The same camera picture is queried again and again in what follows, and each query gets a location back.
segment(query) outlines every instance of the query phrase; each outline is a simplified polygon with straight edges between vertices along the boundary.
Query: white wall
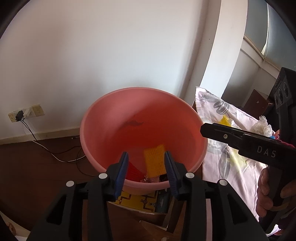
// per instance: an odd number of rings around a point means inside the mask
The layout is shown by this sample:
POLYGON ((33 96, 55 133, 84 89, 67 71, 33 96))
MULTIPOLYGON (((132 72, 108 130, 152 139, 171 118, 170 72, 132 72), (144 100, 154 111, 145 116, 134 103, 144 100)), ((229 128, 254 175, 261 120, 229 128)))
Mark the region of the white wall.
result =
POLYGON ((216 35, 221 0, 208 0, 205 25, 201 34, 201 41, 197 52, 196 61, 187 84, 187 90, 184 96, 181 96, 188 104, 192 104, 195 98, 195 87, 199 86, 205 73, 207 63, 211 54, 211 50, 216 35))
POLYGON ((0 139, 24 134, 7 114, 41 104, 36 132, 75 128, 115 89, 179 94, 202 0, 31 0, 0 40, 0 139))
POLYGON ((247 54, 240 51, 222 99, 234 106, 242 106, 258 70, 259 66, 247 54))
POLYGON ((254 89, 269 95, 278 75, 279 70, 264 61, 244 39, 222 99, 243 107, 254 89))
POLYGON ((247 19, 247 0, 222 0, 217 31, 200 87, 221 97, 233 72, 247 19))

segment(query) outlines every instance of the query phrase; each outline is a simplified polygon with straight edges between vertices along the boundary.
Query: screw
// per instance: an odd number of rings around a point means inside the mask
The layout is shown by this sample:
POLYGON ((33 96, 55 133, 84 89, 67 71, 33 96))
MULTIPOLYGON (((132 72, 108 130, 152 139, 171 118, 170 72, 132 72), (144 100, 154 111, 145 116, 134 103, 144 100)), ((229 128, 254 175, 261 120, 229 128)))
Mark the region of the screw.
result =
POLYGON ((192 173, 192 172, 188 172, 188 173, 185 174, 185 176, 186 176, 187 178, 194 178, 194 173, 192 173))
POLYGON ((67 181, 66 182, 66 186, 67 187, 72 187, 74 185, 74 182, 73 181, 67 181))
POLYGON ((220 185, 222 185, 222 186, 226 186, 226 185, 228 184, 228 182, 227 182, 225 179, 221 179, 221 180, 219 181, 219 183, 220 183, 220 185))
POLYGON ((99 175, 99 178, 100 178, 100 179, 106 179, 107 177, 108 177, 107 173, 101 173, 101 174, 99 175))

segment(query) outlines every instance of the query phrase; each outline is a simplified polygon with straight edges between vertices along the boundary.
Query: brown wooden furniture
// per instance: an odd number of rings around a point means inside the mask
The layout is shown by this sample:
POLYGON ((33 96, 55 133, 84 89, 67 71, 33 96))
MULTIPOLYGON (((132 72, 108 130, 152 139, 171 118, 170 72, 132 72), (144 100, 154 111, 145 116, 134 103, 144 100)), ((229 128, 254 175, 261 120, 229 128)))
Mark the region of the brown wooden furniture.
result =
POLYGON ((274 101, 269 99, 268 95, 253 90, 242 110, 259 120, 259 117, 267 113, 273 106, 274 101))

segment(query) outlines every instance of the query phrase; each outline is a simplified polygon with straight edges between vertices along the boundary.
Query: bed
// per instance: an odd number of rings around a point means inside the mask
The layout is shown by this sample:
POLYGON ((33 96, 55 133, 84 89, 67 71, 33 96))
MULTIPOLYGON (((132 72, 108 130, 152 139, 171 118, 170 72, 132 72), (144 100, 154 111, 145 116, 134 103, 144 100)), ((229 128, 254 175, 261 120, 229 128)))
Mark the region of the bed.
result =
MULTIPOLYGON (((249 130, 258 121, 200 87, 196 88, 195 107, 204 123, 219 123, 223 115, 226 115, 241 129, 249 130)), ((219 179, 226 179, 258 220, 255 210, 257 182, 265 167, 267 165, 240 156, 237 150, 227 144, 209 139, 202 164, 202 179, 215 183, 219 179)), ((278 230, 276 225, 272 233, 278 230)))

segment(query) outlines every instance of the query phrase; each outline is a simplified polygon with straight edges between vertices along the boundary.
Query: white baseboard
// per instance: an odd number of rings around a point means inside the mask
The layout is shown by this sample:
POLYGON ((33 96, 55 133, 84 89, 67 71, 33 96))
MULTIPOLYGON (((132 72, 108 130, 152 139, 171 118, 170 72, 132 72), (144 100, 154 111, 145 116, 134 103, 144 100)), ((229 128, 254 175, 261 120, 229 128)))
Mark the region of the white baseboard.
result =
MULTIPOLYGON (((70 137, 70 136, 78 136, 80 128, 73 128, 68 130, 58 130, 58 131, 50 131, 50 132, 41 132, 36 133, 36 138, 40 140, 44 139, 52 139, 52 138, 59 138, 59 137, 70 137)), ((17 142, 26 142, 26 141, 33 141, 33 136, 30 135, 23 135, 18 137, 10 137, 0 140, 0 145, 8 144, 8 143, 17 143, 17 142)))

